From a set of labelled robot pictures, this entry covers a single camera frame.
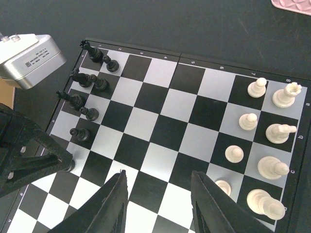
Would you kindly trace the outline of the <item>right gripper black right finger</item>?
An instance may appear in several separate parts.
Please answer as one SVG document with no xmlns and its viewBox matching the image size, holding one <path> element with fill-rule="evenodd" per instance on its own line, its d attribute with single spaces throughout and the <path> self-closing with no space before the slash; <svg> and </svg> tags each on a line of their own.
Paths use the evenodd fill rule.
<svg viewBox="0 0 311 233">
<path fill-rule="evenodd" d="M 197 233 L 271 233 L 235 203 L 205 173 L 191 174 L 191 203 Z"/>
</svg>

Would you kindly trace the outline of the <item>black bishop piece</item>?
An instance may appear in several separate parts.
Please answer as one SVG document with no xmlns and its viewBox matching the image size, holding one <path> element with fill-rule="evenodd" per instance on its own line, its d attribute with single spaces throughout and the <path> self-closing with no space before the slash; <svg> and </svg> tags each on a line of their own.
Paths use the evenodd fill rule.
<svg viewBox="0 0 311 233">
<path fill-rule="evenodd" d="M 86 99 L 78 94 L 70 95 L 65 91 L 56 91 L 56 94 L 60 99 L 69 103 L 70 108 L 75 109 L 77 111 L 80 110 L 81 107 L 85 106 Z"/>
</svg>

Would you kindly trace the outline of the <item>black chess piece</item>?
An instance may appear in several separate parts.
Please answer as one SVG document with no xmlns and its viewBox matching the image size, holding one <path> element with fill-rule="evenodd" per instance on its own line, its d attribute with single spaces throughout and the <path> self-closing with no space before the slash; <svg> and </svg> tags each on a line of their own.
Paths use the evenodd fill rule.
<svg viewBox="0 0 311 233">
<path fill-rule="evenodd" d="M 75 68 L 70 74 L 69 77 L 75 81 L 78 82 L 81 87 L 87 88 L 90 87 L 92 84 L 92 78 L 95 77 L 95 75 L 91 74 L 85 74 L 80 73 L 79 68 Z"/>
</svg>

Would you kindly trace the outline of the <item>black rook piece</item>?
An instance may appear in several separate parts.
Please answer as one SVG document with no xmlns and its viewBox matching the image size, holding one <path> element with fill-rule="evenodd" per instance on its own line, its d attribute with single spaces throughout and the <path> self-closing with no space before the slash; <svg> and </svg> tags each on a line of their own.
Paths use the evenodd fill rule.
<svg viewBox="0 0 311 233">
<path fill-rule="evenodd" d="M 86 40 L 80 42 L 80 47 L 88 52 L 88 56 L 93 62 L 103 63 L 104 54 L 100 49 L 92 47 Z"/>
</svg>

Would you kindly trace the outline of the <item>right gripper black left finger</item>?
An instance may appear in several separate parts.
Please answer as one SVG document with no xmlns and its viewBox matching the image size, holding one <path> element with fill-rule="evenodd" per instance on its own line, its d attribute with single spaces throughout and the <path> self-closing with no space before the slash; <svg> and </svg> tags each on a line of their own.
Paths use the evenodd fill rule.
<svg viewBox="0 0 311 233">
<path fill-rule="evenodd" d="M 126 171 L 114 174 L 82 207 L 55 227 L 57 233 L 125 232 Z"/>
</svg>

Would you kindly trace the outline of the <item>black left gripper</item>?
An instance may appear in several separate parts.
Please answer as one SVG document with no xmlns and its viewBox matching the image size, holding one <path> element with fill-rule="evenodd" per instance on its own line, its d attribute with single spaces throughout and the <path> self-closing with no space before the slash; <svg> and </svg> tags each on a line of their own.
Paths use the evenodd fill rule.
<svg viewBox="0 0 311 233">
<path fill-rule="evenodd" d="M 35 141 L 45 155 L 25 155 Z M 26 116 L 0 104 L 0 195 L 12 193 L 58 171 L 75 168 L 73 155 Z"/>
</svg>

